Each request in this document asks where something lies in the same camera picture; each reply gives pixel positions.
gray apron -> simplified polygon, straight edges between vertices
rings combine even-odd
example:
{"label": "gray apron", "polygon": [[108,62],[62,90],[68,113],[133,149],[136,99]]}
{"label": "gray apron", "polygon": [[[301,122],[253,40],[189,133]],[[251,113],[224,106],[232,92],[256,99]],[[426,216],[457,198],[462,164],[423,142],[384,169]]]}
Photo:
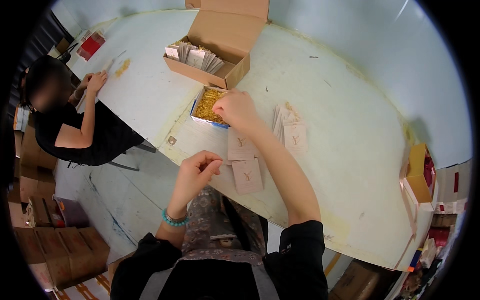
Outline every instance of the gray apron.
{"label": "gray apron", "polygon": [[[229,222],[222,195],[206,186],[192,201],[181,260],[219,259],[236,263],[249,263],[257,285],[260,300],[278,300],[275,286],[265,271],[262,257],[265,242],[257,214],[230,200],[242,220],[252,251],[245,251]],[[153,273],[140,296],[140,300],[157,300],[173,268]]]}

floor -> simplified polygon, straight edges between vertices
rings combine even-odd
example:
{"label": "floor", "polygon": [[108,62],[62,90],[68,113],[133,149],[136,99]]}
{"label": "floor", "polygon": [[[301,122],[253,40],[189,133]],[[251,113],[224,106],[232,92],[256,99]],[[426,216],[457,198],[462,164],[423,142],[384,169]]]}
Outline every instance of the floor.
{"label": "floor", "polygon": [[[140,171],[109,164],[67,168],[68,162],[62,160],[59,160],[55,171],[55,194],[80,201],[91,225],[111,248],[108,263],[134,251],[137,242],[147,232],[156,232],[179,168],[159,152],[150,153],[137,148],[130,149],[127,155],[115,161],[138,167]],[[278,251],[281,230],[269,223],[269,253]],[[325,250],[322,259],[324,268],[335,253]],[[327,276],[329,288],[335,285],[351,260],[351,257],[340,256]]]}

black t-shirt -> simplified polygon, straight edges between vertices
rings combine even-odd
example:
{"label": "black t-shirt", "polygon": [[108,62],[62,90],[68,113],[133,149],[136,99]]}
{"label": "black t-shirt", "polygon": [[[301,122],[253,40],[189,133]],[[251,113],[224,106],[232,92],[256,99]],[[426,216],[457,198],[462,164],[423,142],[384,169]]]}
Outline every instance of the black t-shirt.
{"label": "black t-shirt", "polygon": [[[323,236],[323,225],[318,221],[292,225],[281,234],[279,252],[264,257],[265,269],[281,300],[327,299]],[[180,250],[148,233],[139,241],[135,254],[118,266],[110,299],[139,299],[150,276],[171,268],[180,257]],[[158,298],[193,300],[205,296],[215,300],[259,299],[251,265],[214,259],[179,261]]]}
{"label": "black t-shirt", "polygon": [[84,114],[77,113],[71,103],[55,108],[47,114],[35,112],[35,137],[47,153],[79,164],[103,165],[129,148],[141,144],[143,138],[120,120],[102,102],[95,104],[95,128],[92,145],[74,149],[56,147],[55,141],[63,124],[81,129]]}

woman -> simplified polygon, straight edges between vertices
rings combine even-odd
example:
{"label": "woman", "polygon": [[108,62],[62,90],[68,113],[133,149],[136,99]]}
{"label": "woman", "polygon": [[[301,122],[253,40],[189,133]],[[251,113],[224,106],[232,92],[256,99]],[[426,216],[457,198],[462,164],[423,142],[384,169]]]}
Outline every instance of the woman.
{"label": "woman", "polygon": [[[22,84],[22,104],[34,111],[36,140],[45,152],[99,166],[144,141],[102,102],[95,104],[106,80],[105,71],[87,74],[71,94],[70,75],[61,61],[43,56],[32,64]],[[75,107],[85,90],[85,112],[79,114]]]}
{"label": "woman", "polygon": [[220,174],[222,159],[201,151],[182,162],[156,235],[148,233],[120,263],[110,299],[327,299],[323,226],[307,177],[258,117],[248,93],[233,89],[213,111],[265,159],[288,211],[279,252],[265,254],[256,214],[204,188]]}

table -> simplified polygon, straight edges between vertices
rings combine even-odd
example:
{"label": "table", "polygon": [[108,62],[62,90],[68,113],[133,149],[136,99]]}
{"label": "table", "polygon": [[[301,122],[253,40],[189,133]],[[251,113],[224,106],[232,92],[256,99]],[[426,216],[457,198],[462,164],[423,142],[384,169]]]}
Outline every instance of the table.
{"label": "table", "polygon": [[[227,130],[189,116],[202,84],[170,71],[162,57],[165,45],[188,32],[196,13],[158,11],[99,24],[92,30],[104,30],[105,44],[89,62],[68,63],[83,78],[126,50],[98,98],[177,164],[200,150],[227,157]],[[251,69],[237,88],[250,93],[265,122],[272,123],[276,104],[289,101],[307,123],[309,151],[297,161],[317,195],[326,247],[386,268],[400,260],[397,269],[405,271],[432,213],[418,213],[417,235],[406,248],[411,230],[398,183],[406,146],[401,115],[341,57],[284,28],[266,25],[251,58]],[[113,73],[125,59],[131,64],[116,78]],[[286,208],[264,161],[260,163],[262,192],[237,195],[230,166],[222,166],[211,185],[286,227]]]}

